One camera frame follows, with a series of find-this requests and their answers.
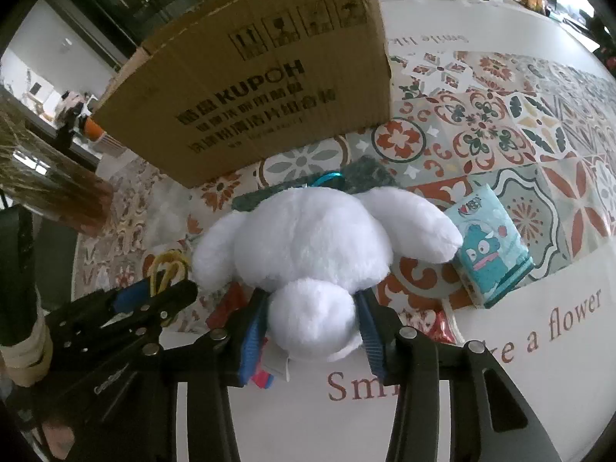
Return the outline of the red white patterned packet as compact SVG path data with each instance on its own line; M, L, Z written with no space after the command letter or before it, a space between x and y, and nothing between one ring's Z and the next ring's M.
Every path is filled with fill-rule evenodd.
M402 311L399 314L401 321L411 328L415 328L434 342L456 344L449 320L443 310L415 310Z

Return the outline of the white plush dog toy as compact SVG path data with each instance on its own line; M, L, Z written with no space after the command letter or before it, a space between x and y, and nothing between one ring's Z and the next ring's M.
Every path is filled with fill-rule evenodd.
M334 362L362 343L355 293L380 284L396 256L444 264L461 247L452 220L407 190L289 188L217 220L192 270L206 292L233 280L264 290L266 335L284 356Z

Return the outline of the teal cartoon tissue pack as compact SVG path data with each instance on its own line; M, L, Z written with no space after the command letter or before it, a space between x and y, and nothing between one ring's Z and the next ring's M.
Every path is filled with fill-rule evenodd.
M534 260L506 208L483 186L445 210L462 234L452 264L474 306L490 309L534 270Z

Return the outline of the dark green fluffy cloth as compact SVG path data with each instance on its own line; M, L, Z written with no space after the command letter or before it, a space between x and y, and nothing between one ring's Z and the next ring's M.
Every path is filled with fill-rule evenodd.
M371 156L361 156L359 160L337 170L310 174L293 181L283 181L281 184L237 196L232 200L232 210L250 212L263 200L292 188L330 188L357 194L385 186L397 187L393 175Z

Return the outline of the red pink snack packet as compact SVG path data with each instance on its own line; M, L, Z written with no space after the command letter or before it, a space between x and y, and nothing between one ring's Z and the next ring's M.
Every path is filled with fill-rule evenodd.
M223 297L217 303L214 311L207 318L207 325L211 333L220 334L221 331L226 331L226 347L223 349L223 364L226 365L226 374L231 378L231 385L234 387L243 387L238 381L238 364L239 364L239 334L242 319L243 309L249 304L252 295L247 296L244 293L244 288L238 281L232 281L228 288L221 291ZM263 355L263 346L267 343L265 337L260 360L255 374L249 381L255 383L261 389L270 388L274 381L274 377L265 371L261 365Z

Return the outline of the yellow rubber band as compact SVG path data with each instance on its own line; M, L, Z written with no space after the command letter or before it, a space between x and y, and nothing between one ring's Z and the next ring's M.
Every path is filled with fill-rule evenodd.
M149 295L154 297L166 291L176 278L188 278L191 263L188 256L176 249L158 254L148 269Z

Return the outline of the clear plastic bag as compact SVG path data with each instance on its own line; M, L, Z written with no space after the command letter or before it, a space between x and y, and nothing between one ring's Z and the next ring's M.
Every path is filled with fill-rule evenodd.
M152 187L142 240L145 249L186 237L190 199L190 191L169 178Z

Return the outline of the glass vase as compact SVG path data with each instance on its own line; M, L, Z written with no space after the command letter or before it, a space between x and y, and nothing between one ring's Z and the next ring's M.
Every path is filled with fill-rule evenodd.
M1 115L1 190L31 212L96 237L107 223L113 188Z

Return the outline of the white plastic fruit basket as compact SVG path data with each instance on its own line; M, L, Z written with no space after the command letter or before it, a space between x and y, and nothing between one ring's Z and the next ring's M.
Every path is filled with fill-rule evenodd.
M126 151L126 147L106 131L103 131L96 140L91 142L91 148L98 153L106 154L115 159L118 159Z

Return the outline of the orange front left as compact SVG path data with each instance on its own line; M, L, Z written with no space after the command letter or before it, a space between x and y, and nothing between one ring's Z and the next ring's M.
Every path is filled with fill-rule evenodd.
M82 131L85 137L92 142L96 142L105 134L105 131L91 117L85 118Z

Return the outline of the patterned tile table runner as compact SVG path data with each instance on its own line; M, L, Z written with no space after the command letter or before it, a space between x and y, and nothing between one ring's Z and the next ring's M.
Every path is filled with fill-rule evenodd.
M168 178L132 154L100 175L113 186L107 224L80 237L72 294L140 281L162 251L189 251L240 195L361 156L440 208L488 186L531 251L538 281L615 232L615 81L498 52L414 53L393 59L393 120L270 156L189 190L183 240L142 245L152 187Z

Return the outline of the brown cardboard box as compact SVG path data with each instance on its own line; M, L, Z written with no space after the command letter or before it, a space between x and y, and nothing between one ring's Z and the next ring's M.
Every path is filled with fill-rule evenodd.
M379 0L204 0L142 43L93 116L188 188L388 117Z

